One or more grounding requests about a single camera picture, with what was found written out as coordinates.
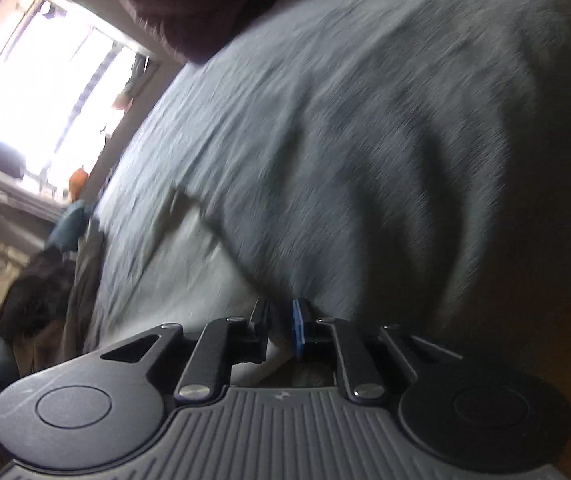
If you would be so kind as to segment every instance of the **blue fabric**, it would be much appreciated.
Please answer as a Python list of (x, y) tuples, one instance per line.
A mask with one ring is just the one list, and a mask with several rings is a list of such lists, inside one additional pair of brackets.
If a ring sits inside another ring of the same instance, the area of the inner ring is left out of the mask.
[(91, 333), (184, 286), (181, 193), (285, 322), (302, 297), (516, 356), (571, 294), (571, 0), (282, 0), (187, 65), (98, 206)]
[(54, 246), (62, 253), (76, 252), (78, 239), (85, 234), (90, 216), (91, 212), (83, 200), (70, 205), (50, 234), (46, 246)]
[(296, 358), (300, 360), (305, 350), (305, 324), (303, 323), (299, 300), (292, 302), (292, 321), (294, 327), (294, 343), (296, 345)]

